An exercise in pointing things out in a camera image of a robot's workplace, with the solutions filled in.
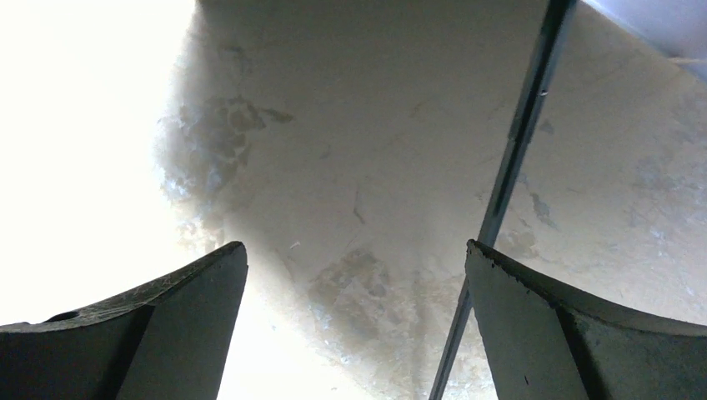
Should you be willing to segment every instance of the metal rod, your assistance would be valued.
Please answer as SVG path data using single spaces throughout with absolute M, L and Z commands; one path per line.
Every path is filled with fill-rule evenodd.
M 494 190 L 491 192 L 484 221 L 479 232 L 479 241 L 493 247 L 499 235 L 501 223 L 513 193 L 515 181 L 523 163 L 525 151 L 533 137 L 540 110 L 548 94 L 548 87 L 555 65 L 567 38 L 569 22 L 574 13 L 577 0 L 550 0 L 535 42 L 530 65 L 525 74 L 523 91 L 515 109 L 509 131 L 509 141 L 496 176 Z M 437 376 L 434 378 L 430 400 L 441 400 L 447 386 L 449 373 L 454 365 L 457 350 L 464 335 L 464 328 L 469 320 L 473 304 L 469 293 L 469 282 L 464 279 L 459 303 L 454 313 L 452 327 L 449 329 L 442 359 L 439 361 Z

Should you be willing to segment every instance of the metal pole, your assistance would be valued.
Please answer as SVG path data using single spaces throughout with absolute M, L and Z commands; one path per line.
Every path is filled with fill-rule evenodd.
M 523 163 L 525 151 L 533 137 L 538 115 L 543 107 L 544 98 L 548 94 L 550 79 L 557 64 L 562 45 L 567 37 L 569 22 L 574 12 L 577 0 L 550 0 L 540 35 L 535 42 L 530 65 L 525 74 L 523 91 L 520 93 L 518 106 L 515 109 L 513 122 L 509 131 L 509 141 L 504 157 L 501 160 L 499 173 L 496 176 L 494 190 L 486 208 L 484 221 L 479 232 L 479 242 L 493 247 L 499 235 L 501 223 L 510 196 L 513 193 L 520 166 Z M 430 400 L 441 400 L 447 386 L 449 373 L 459 349 L 464 328 L 469 320 L 472 303 L 469 293 L 469 282 L 464 279 L 459 303 L 454 314 L 452 327 L 449 329 L 447 343 L 444 346 L 442 359 L 439 361 L 437 376 L 434 378 Z

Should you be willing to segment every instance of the bright light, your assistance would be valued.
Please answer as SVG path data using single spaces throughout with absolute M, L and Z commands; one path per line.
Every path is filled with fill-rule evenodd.
M 187 261 L 149 144 L 192 12 L 184 0 L 3 4 L 0 324 L 46 320 Z

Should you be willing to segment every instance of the plaster surface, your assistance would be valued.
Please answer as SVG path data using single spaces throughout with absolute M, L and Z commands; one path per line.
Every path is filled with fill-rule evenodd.
M 0 22 L 3 320 L 239 240 L 223 398 L 426 398 L 545 2 L 36 6 Z M 497 249 L 707 323 L 705 129 L 704 84 L 580 4 Z M 446 396 L 495 398 L 473 319 Z

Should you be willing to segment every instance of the water stain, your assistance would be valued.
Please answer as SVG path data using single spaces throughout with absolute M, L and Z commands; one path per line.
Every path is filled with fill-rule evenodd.
M 231 108 L 228 114 L 228 125 L 237 132 L 247 132 L 265 128 L 265 121 L 260 117 L 258 109 L 242 97 L 228 99 Z
M 389 284 L 383 263 L 370 252 L 354 250 L 324 269 L 308 295 L 312 303 L 333 314 L 342 334 L 330 339 L 345 342 L 350 351 L 379 336 L 378 320 L 387 317 Z
M 557 225 L 550 218 L 550 206 L 540 199 L 538 193 L 530 193 L 530 197 L 533 198 L 533 211 L 535 211 L 535 216 L 545 225 L 557 229 Z
M 648 218 L 644 217 L 643 214 L 641 214 L 633 206 L 629 207 L 629 210 L 626 213 L 629 215 L 629 228 L 638 228 L 640 226 L 644 226 L 646 223 L 649 223 Z
M 678 143 L 707 147 L 704 110 L 707 110 L 707 90 L 703 86 L 681 96 L 672 110 L 677 127 L 669 136 Z
M 535 246 L 535 235 L 531 231 L 501 233 L 497 241 L 499 251 L 514 258 L 536 258 L 538 252 Z
M 417 104 L 414 105 L 412 110 L 410 110 L 410 117 L 411 118 L 416 118 L 420 112 L 420 108 L 426 103 L 427 101 L 424 100 L 422 102 L 418 102 Z
M 236 87 L 239 87 L 246 76 L 253 73 L 253 60 L 246 49 L 235 42 L 222 43 L 216 50 L 219 58 L 234 68 L 231 78 L 234 79 Z
M 528 185 L 529 185 L 529 182 L 528 182 L 528 175 L 526 175 L 526 174 L 523 173 L 523 172 L 518 172 L 518 177 L 515 178 L 515 180 L 516 180 L 516 182 L 521 183 L 521 184 L 523 184 L 523 185 L 525 185 L 525 186 L 528 186 Z
M 402 398 L 415 398 L 418 390 L 429 389 L 431 382 L 419 374 L 437 365 L 438 355 L 431 354 L 430 348 L 444 343 L 446 320 L 452 318 L 464 278 L 439 281 L 406 269 L 401 267 L 394 277 L 385 262 L 358 248 L 325 268 L 311 282 L 307 295 L 318 321 L 313 340 L 327 344 L 326 354 L 333 362 L 345 364 L 354 375 L 361 368 L 379 383 L 376 391 L 402 390 L 410 393 Z M 440 318 L 445 319 L 443 327 L 434 323 Z M 468 332 L 467 337 L 474 346 L 480 343 L 477 332 Z M 458 368 L 470 363 L 464 355 L 466 346 L 472 344 L 460 350 Z M 467 376 L 486 378 L 484 372 Z
M 543 121 L 543 123 L 540 124 L 538 129 L 541 132 L 545 132 L 548 135 L 554 135 L 554 127 L 552 126 L 552 123 L 550 123 L 550 120 L 546 119 Z
M 233 145 L 239 148 L 244 148 L 247 143 L 247 138 L 244 133 L 239 133 L 233 137 Z
M 286 112 L 274 110 L 272 108 L 261 108 L 260 111 L 267 114 L 276 123 L 290 123 L 294 120 L 294 115 L 286 113 Z
M 636 163 L 636 179 L 634 186 L 641 189 L 669 191 L 677 187 L 676 181 L 667 176 L 663 171 L 663 164 L 659 156 L 641 158 Z
M 243 151 L 238 155 L 238 165 L 241 167 L 248 166 L 248 160 L 250 159 L 250 152 L 253 150 L 253 144 L 248 143 L 243 147 Z

